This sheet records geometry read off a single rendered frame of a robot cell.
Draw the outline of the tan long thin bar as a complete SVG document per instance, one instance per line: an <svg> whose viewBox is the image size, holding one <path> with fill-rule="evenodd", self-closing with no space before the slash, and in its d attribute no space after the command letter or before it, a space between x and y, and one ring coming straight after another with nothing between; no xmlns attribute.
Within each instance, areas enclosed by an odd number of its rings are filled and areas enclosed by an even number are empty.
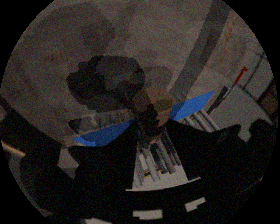
<svg viewBox="0 0 280 224"><path fill-rule="evenodd" d="M6 113L5 117L0 119L0 138L1 144L11 149L11 152L20 153L22 156L25 156L27 152L30 152L30 149L37 146L37 143L40 143L41 146L45 144L46 147L54 149L57 153L57 157L59 157L57 158L57 164L59 164L61 143L39 131L32 126L32 123L25 121L20 113L14 111L14 108L10 108L9 113Z"/></svg>

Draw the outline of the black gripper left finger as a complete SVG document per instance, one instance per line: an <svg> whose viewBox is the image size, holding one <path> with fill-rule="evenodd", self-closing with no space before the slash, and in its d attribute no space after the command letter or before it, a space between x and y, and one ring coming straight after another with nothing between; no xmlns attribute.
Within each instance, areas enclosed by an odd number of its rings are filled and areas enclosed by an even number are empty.
<svg viewBox="0 0 280 224"><path fill-rule="evenodd" d="M67 149L77 164L111 168L126 188L132 189L137 142L139 142L139 126L134 122L119 134L119 137L107 143L107 146L70 146Z"/></svg>

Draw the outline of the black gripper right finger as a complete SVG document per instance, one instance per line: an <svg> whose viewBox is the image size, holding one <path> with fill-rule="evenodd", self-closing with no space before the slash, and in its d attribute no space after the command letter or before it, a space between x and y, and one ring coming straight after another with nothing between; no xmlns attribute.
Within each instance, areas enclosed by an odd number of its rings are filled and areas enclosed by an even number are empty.
<svg viewBox="0 0 280 224"><path fill-rule="evenodd" d="M187 126L174 119L167 118L166 132L174 144L177 157L180 158L186 178L195 179L199 176L200 169L205 166L217 144L224 143L227 138L237 136L241 131L241 124L221 128L219 131L204 132L201 129Z"/></svg>

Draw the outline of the blue tape strip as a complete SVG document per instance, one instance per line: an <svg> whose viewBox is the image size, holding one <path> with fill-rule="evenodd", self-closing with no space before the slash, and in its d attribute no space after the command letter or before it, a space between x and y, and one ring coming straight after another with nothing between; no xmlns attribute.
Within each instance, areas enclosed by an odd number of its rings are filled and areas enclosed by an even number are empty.
<svg viewBox="0 0 280 224"><path fill-rule="evenodd" d="M215 91L215 89L214 89ZM167 118L174 119L174 121L179 121L179 119L189 116L189 114L195 113L199 111L199 109L204 108L209 98L212 96L212 93L200 94L199 97L195 97L192 99L187 99L187 101L182 103L176 103L172 106L170 116ZM99 129L94 133L84 134L84 136L75 137L75 141L84 144L84 146L91 147L102 147L107 146L107 143L110 143L112 139L119 137L119 134L125 131L130 124L137 122L137 119L132 119L129 122L121 122L115 124L115 126L107 127L105 129Z"/></svg>

